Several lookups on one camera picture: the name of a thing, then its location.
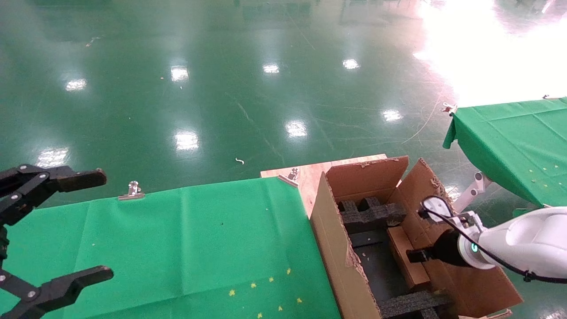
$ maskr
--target wooden board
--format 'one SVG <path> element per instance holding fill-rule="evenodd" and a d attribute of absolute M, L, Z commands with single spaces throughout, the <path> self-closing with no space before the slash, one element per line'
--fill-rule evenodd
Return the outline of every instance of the wooden board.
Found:
<path fill-rule="evenodd" d="M 315 197 L 317 196 L 317 189 L 319 188 L 319 179 L 321 178 L 322 172 L 328 172 L 332 166 L 351 164 L 351 163 L 363 163 L 376 160 L 382 160 L 387 158 L 385 154 L 378 154 L 372 156 L 363 156 L 356 158 L 342 159 L 339 161 L 323 162 L 310 165 L 298 166 L 299 177 L 297 182 L 299 184 L 299 193 L 303 199 L 303 205 L 305 206 L 305 211 L 307 216 L 311 217 L 311 211 L 313 210 L 313 205 L 315 203 Z M 275 169 L 261 171 L 261 177 L 275 177 L 278 175 L 287 176 L 293 167 L 287 167 L 284 169 Z"/>

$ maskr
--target cardboard flap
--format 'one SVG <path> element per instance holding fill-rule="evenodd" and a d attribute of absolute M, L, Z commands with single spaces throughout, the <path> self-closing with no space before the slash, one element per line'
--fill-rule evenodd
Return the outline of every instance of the cardboard flap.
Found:
<path fill-rule="evenodd" d="M 310 222 L 342 317 L 380 319 L 368 279 L 352 249 L 325 174 L 321 174 Z"/>
<path fill-rule="evenodd" d="M 430 195 L 447 198 L 443 184 L 425 161 L 420 159 L 388 200 L 402 203 L 407 210 L 407 217 L 401 226 L 414 249 L 435 243 L 441 233 L 450 229 L 448 225 L 431 225 L 418 216 L 421 200 Z M 523 301 L 499 267 L 479 270 L 437 260 L 423 265 L 433 288 L 446 289 L 461 316 L 487 316 Z"/>
<path fill-rule="evenodd" d="M 408 157 L 402 156 L 332 166 L 327 172 L 327 181 L 336 200 L 368 193 L 385 202 L 408 168 L 408 163 Z"/>

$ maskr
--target metal binder clip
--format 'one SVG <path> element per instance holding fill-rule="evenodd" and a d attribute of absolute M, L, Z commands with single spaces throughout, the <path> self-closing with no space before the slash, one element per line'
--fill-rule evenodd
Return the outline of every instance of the metal binder clip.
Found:
<path fill-rule="evenodd" d="M 129 199 L 138 199 L 144 198 L 146 194 L 142 192 L 142 189 L 138 186 L 137 181 L 131 181 L 128 183 L 128 194 L 118 196 L 118 200 L 129 200 Z"/>
<path fill-rule="evenodd" d="M 297 183 L 298 177 L 299 177 L 299 168 L 297 167 L 292 168 L 288 176 L 283 176 L 282 174 L 278 176 L 279 179 L 288 183 L 289 185 L 292 185 L 293 187 L 299 186 L 299 184 Z"/>

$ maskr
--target table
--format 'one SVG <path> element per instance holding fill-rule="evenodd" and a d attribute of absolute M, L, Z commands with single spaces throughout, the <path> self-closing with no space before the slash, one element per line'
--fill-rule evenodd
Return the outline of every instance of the table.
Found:
<path fill-rule="evenodd" d="M 299 192 L 275 177 L 36 209 L 8 232 L 3 266 L 32 284 L 115 273 L 46 319 L 340 319 Z M 0 314 L 16 302 L 0 291 Z"/>
<path fill-rule="evenodd" d="M 500 186 L 543 207 L 567 205 L 567 98 L 459 108 L 454 140 Z"/>

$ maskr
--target metal bracket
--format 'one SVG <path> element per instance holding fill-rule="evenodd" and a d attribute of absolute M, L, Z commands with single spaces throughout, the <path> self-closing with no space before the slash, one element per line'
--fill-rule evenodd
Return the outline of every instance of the metal bracket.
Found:
<path fill-rule="evenodd" d="M 544 100 L 559 100 L 561 97 L 560 96 L 549 96 L 549 94 L 545 94 L 543 96 Z"/>
<path fill-rule="evenodd" d="M 118 196 L 118 200 L 130 200 L 144 198 L 146 194 L 142 192 L 142 189 L 138 186 L 137 181 L 131 181 L 128 183 L 128 194 Z"/>
<path fill-rule="evenodd" d="M 457 112 L 457 108 L 457 104 L 451 105 L 447 102 L 443 102 L 443 108 L 441 109 L 441 112 L 447 112 L 449 113 L 449 116 L 453 116 L 453 114 Z"/>
<path fill-rule="evenodd" d="M 278 178 L 288 183 L 289 185 L 292 185 L 293 187 L 299 187 L 299 184 L 297 183 L 297 179 L 299 178 L 299 168 L 294 167 L 291 169 L 291 172 L 289 172 L 288 176 L 280 174 Z"/>
<path fill-rule="evenodd" d="M 457 214 L 461 213 L 472 201 L 485 192 L 485 189 L 492 184 L 492 181 L 482 172 L 475 174 L 475 181 L 453 202 L 453 208 Z"/>

